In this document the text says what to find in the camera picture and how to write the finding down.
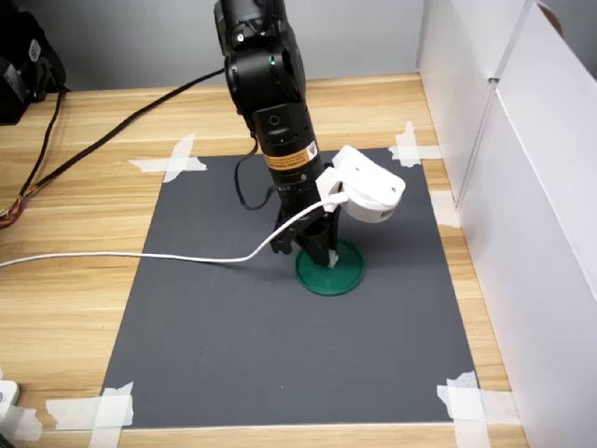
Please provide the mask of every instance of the cable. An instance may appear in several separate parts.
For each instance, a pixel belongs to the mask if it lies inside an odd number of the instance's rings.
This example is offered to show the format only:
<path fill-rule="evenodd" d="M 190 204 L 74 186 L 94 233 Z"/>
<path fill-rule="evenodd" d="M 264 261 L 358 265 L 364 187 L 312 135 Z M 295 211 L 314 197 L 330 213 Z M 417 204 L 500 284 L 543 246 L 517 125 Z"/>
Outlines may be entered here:
<path fill-rule="evenodd" d="M 139 117 L 142 117 L 144 114 L 146 114 L 150 110 L 155 109 L 157 106 L 174 98 L 176 95 L 182 93 L 183 91 L 187 91 L 194 85 L 199 84 L 199 83 L 201 83 L 207 79 L 210 79 L 212 77 L 216 77 L 217 75 L 221 75 L 223 73 L 224 73 L 224 69 L 222 68 L 220 70 L 216 70 L 213 73 L 210 73 L 209 75 L 205 75 L 203 77 L 198 77 L 197 79 L 193 79 L 192 81 L 188 82 L 187 84 L 180 86 L 178 89 L 174 89 L 173 91 L 170 91 L 170 92 L 166 93 L 165 95 L 161 96 L 156 101 L 146 105 L 145 107 L 140 108 L 139 110 L 137 110 L 136 112 L 132 113 L 127 118 L 125 118 L 118 126 L 116 126 L 112 131 L 110 131 L 106 135 L 104 135 L 102 138 L 100 138 L 97 142 L 86 147 L 81 152 L 79 152 L 74 157 L 72 157 L 67 162 L 65 162 L 63 165 L 59 166 L 57 169 L 52 171 L 49 175 L 47 175 L 46 177 L 41 179 L 37 183 L 38 187 L 40 187 L 40 188 L 44 187 L 49 181 L 55 179 L 56 177 L 58 177 L 59 175 L 64 173 L 66 170 L 68 170 L 71 166 L 73 166 L 75 163 L 77 163 L 81 159 L 89 156 L 98 147 L 101 147 L 105 143 L 109 142 L 112 138 L 114 138 L 116 135 L 118 135 L 124 129 L 126 129 L 131 123 L 133 123 Z"/>
<path fill-rule="evenodd" d="M 106 135 L 104 135 L 102 138 L 100 138 L 97 142 L 89 145 L 88 147 L 86 147 L 85 149 L 80 151 L 78 154 L 76 154 L 74 157 L 69 159 L 67 162 L 63 163 L 61 166 L 59 166 L 57 169 L 55 169 L 49 175 L 46 175 L 39 182 L 30 186 L 31 182 L 35 178 L 35 174 L 37 173 L 39 166 L 41 165 L 41 161 L 44 159 L 44 156 L 46 154 L 49 137 L 51 135 L 51 131 L 54 126 L 54 122 L 56 121 L 56 118 L 58 117 L 62 99 L 64 97 L 64 94 L 67 91 L 66 88 L 60 88 L 59 92 L 58 92 L 58 99 L 56 101 L 56 109 L 54 111 L 52 120 L 50 121 L 49 126 L 46 129 L 44 144 L 42 145 L 39 158 L 37 159 L 37 162 L 35 163 L 33 171 L 27 178 L 27 181 L 23 185 L 21 192 L 20 192 L 19 196 L 17 197 L 17 199 L 15 200 L 15 202 L 10 207 L 8 207 L 4 211 L 0 212 L 0 229 L 5 229 L 7 227 L 10 227 L 12 224 L 14 224 L 17 221 L 17 219 L 19 219 L 19 217 L 21 216 L 24 205 L 26 204 L 27 200 L 31 199 L 38 191 L 40 191 L 43 187 L 45 187 L 49 182 L 51 182 L 56 177 L 58 177 L 59 175 L 64 173 L 66 170 L 68 170 L 71 166 L 73 166 L 78 161 L 89 156 L 97 148 L 103 146 L 105 143 L 110 141 L 112 138 L 114 138 L 116 135 L 118 135 L 124 129 L 126 129 L 135 120 L 139 119 L 144 114 L 146 114 L 150 110 L 153 110 L 157 106 L 174 98 L 176 95 L 182 93 L 183 91 L 187 91 L 188 89 L 195 86 L 196 84 L 199 84 L 207 79 L 216 77 L 217 75 L 221 75 L 223 73 L 224 73 L 224 69 L 220 69 L 220 70 L 216 70 L 213 73 L 205 75 L 203 77 L 198 77 L 197 79 L 193 79 L 192 81 L 188 82 L 187 84 L 185 84 L 177 89 L 174 89 L 173 91 L 166 93 L 165 95 L 161 96 L 160 98 L 158 98 L 154 102 L 150 103 L 149 105 L 142 107 L 141 109 L 137 110 L 136 112 L 134 112 L 133 114 L 131 114 L 130 116 L 125 118 L 118 126 L 116 126 L 112 131 L 110 131 Z"/>
<path fill-rule="evenodd" d="M 271 187 L 269 187 L 265 193 L 265 199 L 263 200 L 263 202 L 260 205 L 249 205 L 244 200 L 243 192 L 241 191 L 241 183 L 239 181 L 239 168 L 241 168 L 241 163 L 243 163 L 244 161 L 251 159 L 253 156 L 255 156 L 255 154 L 257 153 L 258 145 L 259 145 L 255 135 L 251 134 L 251 137 L 253 138 L 253 140 L 255 140 L 255 145 L 253 146 L 253 149 L 251 149 L 251 152 L 249 152 L 246 156 L 243 156 L 243 158 L 240 159 L 236 163 L 236 166 L 234 167 L 234 188 L 236 188 L 236 195 L 239 197 L 239 201 L 241 202 L 241 205 L 243 206 L 243 208 L 245 210 L 249 210 L 250 212 L 254 212 L 256 210 L 260 210 L 263 207 L 265 207 L 265 204 L 268 203 L 271 195 L 273 193 L 275 193 L 277 188 L 273 185 Z"/>
<path fill-rule="evenodd" d="M 59 88 L 58 99 L 56 100 L 56 108 L 54 109 L 54 115 L 52 115 L 52 119 L 49 121 L 48 128 L 46 129 L 46 134 L 44 135 L 44 143 L 41 146 L 41 151 L 39 152 L 39 157 L 37 158 L 37 161 L 35 162 L 34 169 L 31 170 L 29 177 L 27 177 L 27 180 L 25 181 L 25 183 L 23 184 L 23 186 L 21 188 L 21 191 L 19 192 L 20 197 L 22 197 L 22 195 L 25 194 L 25 192 L 31 185 L 31 182 L 34 180 L 35 175 L 37 174 L 37 170 L 39 170 L 39 166 L 41 165 L 42 160 L 44 160 L 44 157 L 46 156 L 46 150 L 48 149 L 49 137 L 52 133 L 52 128 L 54 127 L 56 118 L 58 118 L 58 112 L 60 111 L 60 105 L 62 103 L 62 99 L 64 98 L 65 94 L 66 94 L 66 90 L 63 88 Z"/>
<path fill-rule="evenodd" d="M 143 254 L 143 253 L 133 253 L 133 252 L 64 252 L 64 253 L 57 253 L 57 254 L 42 254 L 42 255 L 34 255 L 31 257 L 24 257 L 22 259 L 12 259 L 11 261 L 5 261 L 4 263 L 0 263 L 0 269 L 6 268 L 8 266 L 12 266 L 14 264 L 25 263 L 28 261 L 36 261 L 39 259 L 64 259 L 64 258 L 73 258 L 73 257 L 131 257 L 136 259 L 177 259 L 179 261 L 192 261 L 195 263 L 210 263 L 210 264 L 231 264 L 231 263 L 242 263 L 252 259 L 255 255 L 257 255 L 266 245 L 268 245 L 271 240 L 276 238 L 280 233 L 288 229 L 292 226 L 295 222 L 299 219 L 303 218 L 304 216 L 310 214 L 313 210 L 322 207 L 324 205 L 340 205 L 341 203 L 346 203 L 348 201 L 348 196 L 346 193 L 336 193 L 332 194 L 328 198 L 324 199 L 323 201 L 319 201 L 318 203 L 314 203 L 313 205 L 308 206 L 301 212 L 297 213 L 290 219 L 288 219 L 282 226 L 280 226 L 274 233 L 268 236 L 263 243 L 261 243 L 257 249 L 255 249 L 251 254 L 247 255 L 246 257 L 240 257 L 237 259 L 202 259 L 196 257 L 186 257 L 182 255 L 168 255 L 168 254 Z"/>

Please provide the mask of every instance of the black cable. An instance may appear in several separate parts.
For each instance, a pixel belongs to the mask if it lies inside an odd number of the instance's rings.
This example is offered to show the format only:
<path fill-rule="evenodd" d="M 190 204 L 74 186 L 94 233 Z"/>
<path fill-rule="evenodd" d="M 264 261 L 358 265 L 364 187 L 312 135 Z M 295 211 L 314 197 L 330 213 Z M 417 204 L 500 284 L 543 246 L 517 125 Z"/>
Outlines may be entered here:
<path fill-rule="evenodd" d="M 61 166 L 59 166 L 57 169 L 55 169 L 54 171 L 52 171 L 49 175 L 47 175 L 43 179 L 41 179 L 37 183 L 38 187 L 42 188 L 45 185 L 47 185 L 47 183 L 49 183 L 50 181 L 54 180 L 56 177 L 58 177 L 59 175 L 61 175 L 62 173 L 64 173 L 66 170 L 68 170 L 71 166 L 73 166 L 75 163 L 77 163 L 81 159 L 89 156 L 98 147 L 103 146 L 105 143 L 107 143 L 112 138 L 114 138 L 116 135 L 118 135 L 119 133 L 121 133 L 124 129 L 126 129 L 136 119 L 138 119 L 139 117 L 142 117 L 144 114 L 146 114 L 150 110 L 152 110 L 152 109 L 156 108 L 157 106 L 165 103 L 166 101 L 174 98 L 176 95 L 182 93 L 183 91 L 187 91 L 188 89 L 190 89 L 194 85 L 199 84 L 199 83 L 201 83 L 201 82 L 203 82 L 203 81 L 205 81 L 207 79 L 210 79 L 212 77 L 216 77 L 217 75 L 221 75 L 223 73 L 224 73 L 224 69 L 222 68 L 222 69 L 217 70 L 217 71 L 215 71 L 213 73 L 210 73 L 209 75 L 205 75 L 203 77 L 198 77 L 197 79 L 194 79 L 194 80 L 188 82 L 187 84 L 185 84 L 183 86 L 180 86 L 178 89 L 174 89 L 173 91 L 170 91 L 170 92 L 166 93 L 165 95 L 161 96 L 156 101 L 154 101 L 153 103 L 150 103 L 149 105 L 146 105 L 145 107 L 142 107 L 141 109 L 137 110 L 136 112 L 134 112 L 133 114 L 131 114 L 130 116 L 128 116 L 127 118 L 125 118 L 117 127 L 115 127 L 112 131 L 110 131 L 109 133 L 107 133 L 106 135 L 104 135 L 97 142 L 95 142 L 92 145 L 86 147 L 81 152 L 79 152 L 78 154 L 76 154 L 74 157 L 72 157 L 71 159 L 69 159 L 67 162 L 65 162 L 64 164 L 62 164 Z"/>
<path fill-rule="evenodd" d="M 239 201 L 241 202 L 241 205 L 243 206 L 243 208 L 246 210 L 249 210 L 251 212 L 254 212 L 256 210 L 260 210 L 263 207 L 265 207 L 265 204 L 268 203 L 271 195 L 276 192 L 277 188 L 273 185 L 271 187 L 269 187 L 265 193 L 265 199 L 263 200 L 263 203 L 261 203 L 260 205 L 248 205 L 246 203 L 246 201 L 244 200 L 243 193 L 241 192 L 241 183 L 239 182 L 239 168 L 241 167 L 241 163 L 243 163 L 244 161 L 246 161 L 248 159 L 251 159 L 257 153 L 257 148 L 258 148 L 257 138 L 254 135 L 251 135 L 251 137 L 253 138 L 253 140 L 255 140 L 255 145 L 253 146 L 253 149 L 251 149 L 251 152 L 249 152 L 246 156 L 243 156 L 243 158 L 240 159 L 236 163 L 236 166 L 234 167 L 234 188 L 236 188 L 236 194 L 239 197 Z"/>
<path fill-rule="evenodd" d="M 48 149 L 49 137 L 52 133 L 52 128 L 54 127 L 56 118 L 58 118 L 58 112 L 60 111 L 60 104 L 61 104 L 62 99 L 64 98 L 65 94 L 66 94 L 66 89 L 59 88 L 58 99 L 56 100 L 56 108 L 54 109 L 54 115 L 52 115 L 52 119 L 49 121 L 48 128 L 46 129 L 46 134 L 44 135 L 44 143 L 41 146 L 41 151 L 39 152 L 39 157 L 37 158 L 37 161 L 35 162 L 34 169 L 31 170 L 29 177 L 27 177 L 27 180 L 23 184 L 21 191 L 19 192 L 19 196 L 22 196 L 23 194 L 25 194 L 25 191 L 27 191 L 27 189 L 33 182 L 35 175 L 37 174 L 37 170 L 39 170 L 39 167 L 41 166 L 41 162 L 44 160 L 44 157 L 46 156 L 46 150 Z"/>

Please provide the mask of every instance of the wooden tabletop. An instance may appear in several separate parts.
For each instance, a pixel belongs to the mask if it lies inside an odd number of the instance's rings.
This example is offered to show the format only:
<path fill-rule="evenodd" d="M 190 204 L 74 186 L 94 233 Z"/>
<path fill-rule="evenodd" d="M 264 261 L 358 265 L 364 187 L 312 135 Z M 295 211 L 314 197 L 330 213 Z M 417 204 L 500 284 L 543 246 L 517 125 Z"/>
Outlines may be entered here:
<path fill-rule="evenodd" d="M 48 173 L 134 110 L 168 89 L 69 92 L 54 127 Z M 0 208 L 29 174 L 54 109 L 55 95 L 31 105 L 17 126 L 0 128 Z M 419 76 L 315 80 L 308 104 L 323 150 L 389 147 L 412 121 L 419 145 L 436 145 Z M 128 162 L 167 158 L 195 133 L 193 156 L 243 154 L 252 141 L 225 86 L 181 94 L 137 120 L 61 175 L 0 231 L 0 261 L 47 252 L 143 248 L 163 174 Z M 442 161 L 423 161 L 431 190 L 449 190 Z M 466 336 L 485 389 L 509 384 L 461 229 L 439 226 Z M 18 446 L 87 446 L 89 433 L 54 431 L 46 399 L 100 393 L 135 275 L 135 259 L 55 259 L 0 270 L 0 368 L 21 385 L 19 405 L 37 409 L 40 442 Z M 489 426 L 492 446 L 526 446 L 517 426 Z M 452 424 L 250 428 L 124 429 L 120 446 L 454 447 Z"/>

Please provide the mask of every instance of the green plastic lid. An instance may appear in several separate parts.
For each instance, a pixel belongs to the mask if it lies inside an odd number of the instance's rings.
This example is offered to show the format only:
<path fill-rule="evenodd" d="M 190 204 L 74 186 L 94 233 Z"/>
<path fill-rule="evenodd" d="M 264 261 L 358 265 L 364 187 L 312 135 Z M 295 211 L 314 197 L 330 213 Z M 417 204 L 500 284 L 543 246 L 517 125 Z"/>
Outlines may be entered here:
<path fill-rule="evenodd" d="M 320 296 L 339 296 L 356 287 L 365 272 L 361 252 L 351 242 L 338 240 L 338 262 L 334 268 L 314 264 L 304 250 L 298 252 L 295 270 L 300 283 Z"/>

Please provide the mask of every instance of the white panel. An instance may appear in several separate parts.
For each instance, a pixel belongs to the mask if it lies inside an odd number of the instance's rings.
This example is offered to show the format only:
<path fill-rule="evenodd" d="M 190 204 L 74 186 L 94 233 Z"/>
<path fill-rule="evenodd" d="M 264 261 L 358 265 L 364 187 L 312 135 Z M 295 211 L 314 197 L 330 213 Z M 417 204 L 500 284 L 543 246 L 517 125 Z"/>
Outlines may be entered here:
<path fill-rule="evenodd" d="M 597 82 L 538 7 L 521 29 L 499 91 L 595 292 Z"/>
<path fill-rule="evenodd" d="M 426 2 L 420 70 L 452 192 L 458 200 L 493 87 L 481 73 L 450 1 Z"/>
<path fill-rule="evenodd" d="M 500 62 L 525 0 L 451 0 L 465 25 L 486 78 L 500 76 Z"/>
<path fill-rule="evenodd" d="M 499 101 L 460 214 L 530 445 L 594 447 L 597 302 Z"/>

